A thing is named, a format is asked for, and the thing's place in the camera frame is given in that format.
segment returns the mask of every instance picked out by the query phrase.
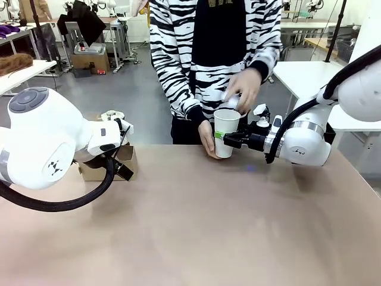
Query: black pants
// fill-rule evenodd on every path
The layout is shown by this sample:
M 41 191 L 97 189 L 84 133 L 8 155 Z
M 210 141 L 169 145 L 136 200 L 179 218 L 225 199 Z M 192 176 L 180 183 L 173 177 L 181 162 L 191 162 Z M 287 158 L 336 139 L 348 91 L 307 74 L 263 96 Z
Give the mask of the black pants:
M 210 123 L 214 133 L 214 123 Z M 239 120 L 239 124 L 248 124 L 248 117 Z M 198 126 L 190 120 L 172 118 L 171 129 L 172 143 L 177 145 L 201 145 Z

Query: person in beige clothing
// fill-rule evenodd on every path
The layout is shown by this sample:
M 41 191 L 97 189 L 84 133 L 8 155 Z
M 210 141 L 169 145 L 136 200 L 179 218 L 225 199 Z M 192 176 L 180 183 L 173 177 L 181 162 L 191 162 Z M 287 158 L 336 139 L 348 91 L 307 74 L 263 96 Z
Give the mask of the person in beige clothing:
M 28 23 L 33 23 L 35 20 L 33 19 L 32 8 L 30 7 L 30 0 L 19 0 L 20 4 L 20 18 L 26 19 Z M 52 20 L 52 14 L 50 13 L 50 9 L 48 3 L 45 0 L 35 0 L 36 13 L 38 16 L 38 20 L 40 23 L 47 22 Z M 52 30 L 52 27 L 49 24 L 41 25 L 42 36 L 45 39 L 46 47 L 51 55 L 53 60 L 57 59 L 58 51 L 55 46 L 55 36 Z M 43 58 L 43 48 L 41 40 L 38 37 L 38 33 L 35 33 L 37 39 L 37 49 L 40 53 L 41 58 Z

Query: brown fur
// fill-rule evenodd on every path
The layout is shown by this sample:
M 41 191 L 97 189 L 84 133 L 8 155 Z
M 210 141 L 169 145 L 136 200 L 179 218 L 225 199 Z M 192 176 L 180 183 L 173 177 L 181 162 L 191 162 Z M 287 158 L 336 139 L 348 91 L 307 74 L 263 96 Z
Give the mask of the brown fur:
M 0 76 L 31 67 L 32 65 L 33 58 L 27 54 L 16 54 L 0 58 Z

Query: small cardboard box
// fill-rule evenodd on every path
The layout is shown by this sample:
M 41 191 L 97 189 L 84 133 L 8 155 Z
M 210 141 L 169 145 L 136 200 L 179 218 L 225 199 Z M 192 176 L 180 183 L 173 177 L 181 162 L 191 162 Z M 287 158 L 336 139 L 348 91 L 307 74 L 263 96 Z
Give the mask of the small cardboard box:
M 71 61 L 75 69 L 83 69 L 90 67 L 90 63 L 94 63 L 91 73 L 98 74 L 98 70 L 104 70 L 106 73 L 110 71 L 107 53 L 99 55 L 71 55 Z
M 116 159 L 133 172 L 130 181 L 135 180 L 138 175 L 138 159 L 136 157 L 134 146 L 120 147 Z M 104 168 L 91 169 L 90 167 L 87 167 L 87 165 L 79 163 L 79 173 L 82 175 L 84 181 L 103 181 L 106 175 L 106 170 Z M 124 179 L 115 175 L 114 181 L 124 181 Z

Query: paper cup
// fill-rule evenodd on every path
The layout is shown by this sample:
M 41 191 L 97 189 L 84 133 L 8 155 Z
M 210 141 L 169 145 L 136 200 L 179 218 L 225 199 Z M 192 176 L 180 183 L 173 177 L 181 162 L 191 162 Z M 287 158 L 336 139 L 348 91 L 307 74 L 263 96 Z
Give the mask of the paper cup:
M 235 110 L 220 109 L 214 112 L 214 137 L 216 155 L 220 158 L 229 158 L 233 148 L 224 145 L 223 136 L 237 131 L 241 115 Z

